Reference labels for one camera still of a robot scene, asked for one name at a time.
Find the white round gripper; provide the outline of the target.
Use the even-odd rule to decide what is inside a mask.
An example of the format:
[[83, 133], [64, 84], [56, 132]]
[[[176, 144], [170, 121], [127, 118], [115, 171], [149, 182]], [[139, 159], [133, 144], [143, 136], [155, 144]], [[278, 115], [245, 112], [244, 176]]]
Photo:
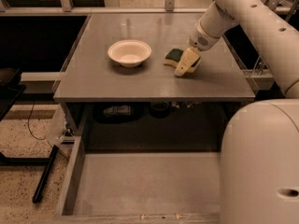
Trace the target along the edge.
[[175, 75], [182, 77], [186, 73], [193, 73], [201, 61], [200, 51], [211, 49], [219, 41], [220, 37], [221, 30], [218, 27], [203, 24], [199, 20], [189, 35], [189, 44], [194, 48], [189, 47], [184, 50], [175, 69]]

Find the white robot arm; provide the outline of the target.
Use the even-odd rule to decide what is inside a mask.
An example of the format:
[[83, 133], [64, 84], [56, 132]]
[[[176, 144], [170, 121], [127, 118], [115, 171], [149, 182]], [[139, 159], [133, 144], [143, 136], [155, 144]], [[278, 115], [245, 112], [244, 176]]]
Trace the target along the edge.
[[299, 224], [299, 32], [262, 0], [214, 0], [189, 43], [208, 50], [236, 24], [284, 96], [246, 105], [228, 122], [220, 224]]

